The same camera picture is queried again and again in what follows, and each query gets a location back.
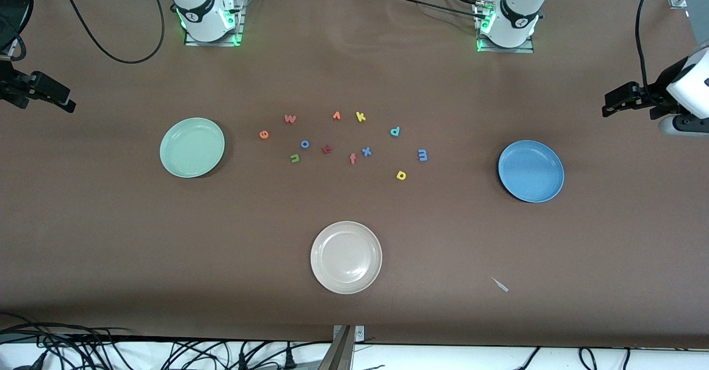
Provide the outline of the blue plate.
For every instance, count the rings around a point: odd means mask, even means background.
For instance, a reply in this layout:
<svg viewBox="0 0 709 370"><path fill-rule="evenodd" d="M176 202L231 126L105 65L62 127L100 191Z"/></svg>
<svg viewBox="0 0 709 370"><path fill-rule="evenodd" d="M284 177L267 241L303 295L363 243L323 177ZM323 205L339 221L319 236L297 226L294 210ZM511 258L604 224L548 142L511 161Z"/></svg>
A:
<svg viewBox="0 0 709 370"><path fill-rule="evenodd" d="M526 203L552 200L565 183L560 157L549 146L534 140L514 141L501 151L498 177L509 194Z"/></svg>

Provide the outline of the green plate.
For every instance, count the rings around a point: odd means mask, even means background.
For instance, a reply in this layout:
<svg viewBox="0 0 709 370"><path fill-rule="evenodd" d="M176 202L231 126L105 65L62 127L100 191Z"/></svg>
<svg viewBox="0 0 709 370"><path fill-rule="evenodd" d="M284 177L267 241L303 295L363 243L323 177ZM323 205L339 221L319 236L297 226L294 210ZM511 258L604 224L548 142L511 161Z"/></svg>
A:
<svg viewBox="0 0 709 370"><path fill-rule="evenodd" d="M180 178L197 178L222 160L225 137L212 120L193 117L173 125L160 143L160 161L167 172Z"/></svg>

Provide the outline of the beige plate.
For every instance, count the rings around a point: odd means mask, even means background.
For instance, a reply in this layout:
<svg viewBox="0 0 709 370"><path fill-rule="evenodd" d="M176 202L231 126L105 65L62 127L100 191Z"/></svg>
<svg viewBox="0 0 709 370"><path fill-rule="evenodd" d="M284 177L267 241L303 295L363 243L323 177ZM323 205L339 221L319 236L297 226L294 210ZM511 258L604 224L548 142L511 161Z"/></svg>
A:
<svg viewBox="0 0 709 370"><path fill-rule="evenodd" d="M341 221L323 228L310 252L312 274L327 291L353 295L374 284L383 264L382 246L364 224Z"/></svg>

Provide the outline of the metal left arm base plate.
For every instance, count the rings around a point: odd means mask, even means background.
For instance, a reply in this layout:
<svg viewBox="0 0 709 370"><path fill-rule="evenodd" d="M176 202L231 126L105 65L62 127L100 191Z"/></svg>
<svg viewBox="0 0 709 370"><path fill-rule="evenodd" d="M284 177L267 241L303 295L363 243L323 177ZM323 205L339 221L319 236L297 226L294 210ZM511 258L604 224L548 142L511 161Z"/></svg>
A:
<svg viewBox="0 0 709 370"><path fill-rule="evenodd" d="M539 14L520 15L499 0L477 0L472 5L479 52L532 54L532 34Z"/></svg>

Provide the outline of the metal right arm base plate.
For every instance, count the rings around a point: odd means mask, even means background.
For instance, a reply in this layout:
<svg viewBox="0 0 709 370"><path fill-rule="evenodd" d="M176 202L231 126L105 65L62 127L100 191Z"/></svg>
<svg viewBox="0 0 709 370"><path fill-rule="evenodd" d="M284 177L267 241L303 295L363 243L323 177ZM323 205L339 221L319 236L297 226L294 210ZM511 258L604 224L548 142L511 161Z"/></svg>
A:
<svg viewBox="0 0 709 370"><path fill-rule="evenodd" d="M178 9L187 46L238 47L243 37L248 0L211 0L208 8Z"/></svg>

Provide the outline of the small metal bracket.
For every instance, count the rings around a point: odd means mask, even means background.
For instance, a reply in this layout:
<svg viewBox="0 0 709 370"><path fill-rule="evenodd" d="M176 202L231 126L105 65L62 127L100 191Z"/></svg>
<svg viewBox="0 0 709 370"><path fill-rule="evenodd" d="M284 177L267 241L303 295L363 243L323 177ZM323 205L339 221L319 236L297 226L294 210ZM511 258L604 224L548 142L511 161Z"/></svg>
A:
<svg viewBox="0 0 709 370"><path fill-rule="evenodd" d="M335 325L333 327L333 335L332 335L332 340L335 340L337 337L340 329L343 328L342 325ZM357 343L364 342L365 340L365 326L364 325L352 325L352 329L354 330L354 335L355 339L354 341Z"/></svg>

